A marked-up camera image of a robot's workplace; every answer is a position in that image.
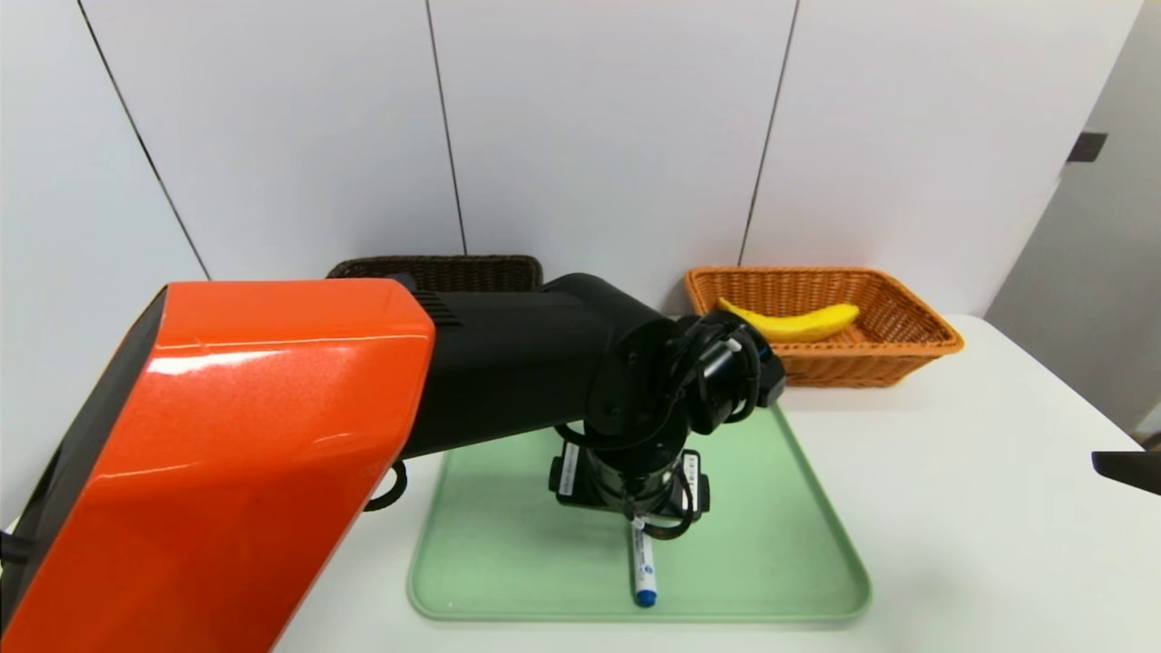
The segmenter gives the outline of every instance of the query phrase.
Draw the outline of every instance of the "blue marker cap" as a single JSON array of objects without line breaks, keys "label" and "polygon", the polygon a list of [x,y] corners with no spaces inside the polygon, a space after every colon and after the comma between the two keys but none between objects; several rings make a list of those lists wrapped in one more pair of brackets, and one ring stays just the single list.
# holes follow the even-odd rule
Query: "blue marker cap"
[{"label": "blue marker cap", "polygon": [[651,589],[642,589],[637,593],[637,605],[652,608],[657,603],[657,593]]}]

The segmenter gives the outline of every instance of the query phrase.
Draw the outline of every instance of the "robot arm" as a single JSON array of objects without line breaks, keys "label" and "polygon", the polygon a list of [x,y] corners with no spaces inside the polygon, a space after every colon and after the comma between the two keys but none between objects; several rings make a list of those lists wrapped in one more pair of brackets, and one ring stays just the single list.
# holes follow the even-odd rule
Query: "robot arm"
[{"label": "robot arm", "polygon": [[[435,350],[401,459],[556,428],[568,443],[549,479],[561,503],[680,521],[650,524],[657,538],[680,536],[708,509],[700,457],[684,450],[691,430],[743,419],[785,385],[780,361],[743,320],[715,311],[673,322],[587,274],[540,293],[417,299],[435,322]],[[562,474],[574,481],[568,491]]]},{"label": "robot arm", "polygon": [[740,318],[677,323],[589,275],[171,285],[5,538],[2,647],[268,650],[396,459],[547,426],[561,503],[673,517],[656,534],[677,537],[704,489],[678,473],[687,435],[781,382]]}]

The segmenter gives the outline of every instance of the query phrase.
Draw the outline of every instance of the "dark brown wicker basket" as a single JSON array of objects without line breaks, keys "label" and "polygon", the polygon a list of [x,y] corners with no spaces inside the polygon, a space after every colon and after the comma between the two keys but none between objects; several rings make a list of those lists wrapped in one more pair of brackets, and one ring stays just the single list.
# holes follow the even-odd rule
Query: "dark brown wicker basket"
[{"label": "dark brown wicker basket", "polygon": [[522,293],[540,288],[540,261],[528,256],[370,257],[345,260],[327,279],[406,273],[419,290]]}]

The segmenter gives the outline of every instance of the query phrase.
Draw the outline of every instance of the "wicker basket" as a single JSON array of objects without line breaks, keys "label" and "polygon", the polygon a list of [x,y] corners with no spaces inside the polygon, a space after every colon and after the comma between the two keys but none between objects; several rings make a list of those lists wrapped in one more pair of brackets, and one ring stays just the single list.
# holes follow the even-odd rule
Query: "wicker basket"
[{"label": "wicker basket", "polygon": [[527,256],[372,257],[345,260],[327,279],[410,274],[434,293],[521,293],[540,288],[540,261]]},{"label": "wicker basket", "polygon": [[834,303],[859,307],[842,333],[774,343],[794,386],[893,386],[964,339],[899,280],[864,267],[699,267],[685,277],[699,315],[717,297],[763,315],[800,315]]}]

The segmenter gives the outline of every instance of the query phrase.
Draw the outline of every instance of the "black cable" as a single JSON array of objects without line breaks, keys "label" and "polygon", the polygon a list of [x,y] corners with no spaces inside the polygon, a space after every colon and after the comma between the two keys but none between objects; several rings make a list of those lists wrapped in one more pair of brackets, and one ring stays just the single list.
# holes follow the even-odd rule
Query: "black cable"
[{"label": "black cable", "polygon": [[[693,379],[695,373],[700,373],[701,371],[701,356],[706,352],[709,345],[721,339],[723,331],[723,326],[712,324],[706,325],[705,329],[699,329],[699,332],[693,338],[690,338],[688,336],[683,336],[683,338],[680,338],[680,342],[677,344],[678,349],[675,352],[677,361],[671,368],[672,371],[669,385],[659,399],[664,409],[654,412],[651,423],[642,426],[636,437],[632,439],[610,438],[611,442],[603,443],[597,438],[590,438],[583,433],[574,431],[568,424],[557,424],[555,426],[556,433],[567,443],[583,446],[592,451],[616,451],[644,443],[649,438],[657,435],[657,431],[659,431],[665,423],[669,422],[670,415],[673,414],[673,408],[677,406],[678,400],[682,399],[683,388],[685,388],[685,386]],[[757,386],[755,386],[752,394],[755,403],[757,403]]]},{"label": "black cable", "polygon": [[742,349],[745,350],[745,366],[747,366],[747,396],[745,403],[742,404],[742,410],[731,414],[726,418],[727,424],[733,424],[735,422],[741,422],[753,412],[753,409],[758,407],[758,378],[762,375],[762,358],[758,354],[758,347],[753,344],[751,338],[735,338],[735,343],[741,343]]},{"label": "black cable", "polygon": [[16,537],[12,533],[0,531],[0,561],[14,565],[27,565],[33,557],[35,543],[30,539]]},{"label": "black cable", "polygon": [[[693,488],[690,487],[690,480],[685,478],[685,474],[678,474],[677,478],[682,485],[682,491],[685,493],[685,512],[682,515],[682,521],[672,526],[658,526],[647,523],[642,532],[654,539],[677,539],[685,534],[685,531],[690,530],[690,526],[693,524]],[[628,521],[632,522],[637,518],[632,496],[625,494],[625,503],[622,505],[622,511]]]},{"label": "black cable", "polygon": [[408,467],[403,461],[396,460],[395,465],[391,465],[391,469],[395,469],[395,485],[382,495],[368,501],[367,505],[363,507],[363,512],[374,512],[391,505],[399,501],[403,491],[408,489]]}]

